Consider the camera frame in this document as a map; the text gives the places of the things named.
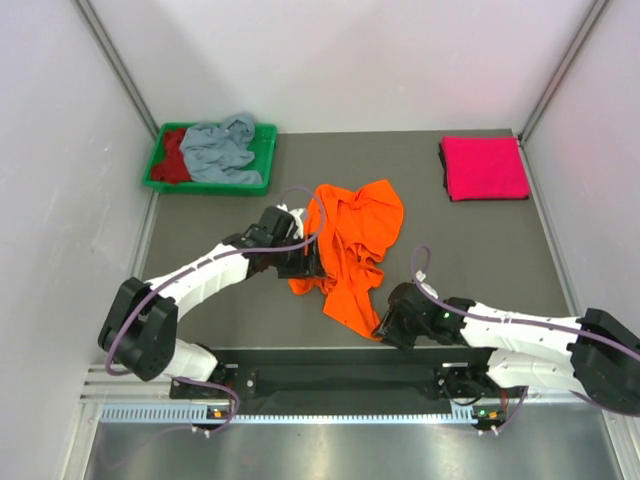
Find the orange t shirt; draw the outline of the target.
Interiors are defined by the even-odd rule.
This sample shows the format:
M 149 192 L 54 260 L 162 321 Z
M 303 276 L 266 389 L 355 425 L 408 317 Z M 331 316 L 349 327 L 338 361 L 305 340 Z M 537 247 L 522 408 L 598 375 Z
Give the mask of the orange t shirt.
M 372 340 L 380 323 L 370 291 L 381 286 L 379 264 L 397 241 L 404 205 L 386 180 L 357 191 L 323 184 L 307 207 L 305 231 L 318 233 L 323 279 L 291 279 L 296 295 L 319 289 L 325 296 L 323 313 L 337 323 Z

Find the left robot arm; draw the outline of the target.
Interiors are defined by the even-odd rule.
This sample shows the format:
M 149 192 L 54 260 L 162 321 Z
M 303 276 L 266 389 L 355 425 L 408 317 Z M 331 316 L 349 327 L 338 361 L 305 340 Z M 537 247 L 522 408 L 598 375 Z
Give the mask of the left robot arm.
M 152 280 L 131 277 L 115 295 L 98 336 L 108 374 L 148 382 L 167 377 L 205 396 L 226 387 L 226 368 L 204 346 L 177 336 L 180 320 L 220 291 L 274 268 L 281 279 L 320 279 L 319 241 L 304 208 L 266 208 L 258 222 L 228 236 L 210 252 Z

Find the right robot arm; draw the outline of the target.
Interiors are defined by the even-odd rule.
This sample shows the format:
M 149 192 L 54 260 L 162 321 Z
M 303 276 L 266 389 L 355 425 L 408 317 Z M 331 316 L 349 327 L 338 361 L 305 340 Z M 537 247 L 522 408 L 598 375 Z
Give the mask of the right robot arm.
M 404 282 L 374 338 L 408 350 L 424 336 L 440 345 L 490 350 L 467 370 L 469 388 L 535 387 L 569 391 L 619 414 L 639 413 L 639 339 L 614 316 L 589 308 L 578 317 L 502 311 L 480 302 L 441 300 L 426 283 Z

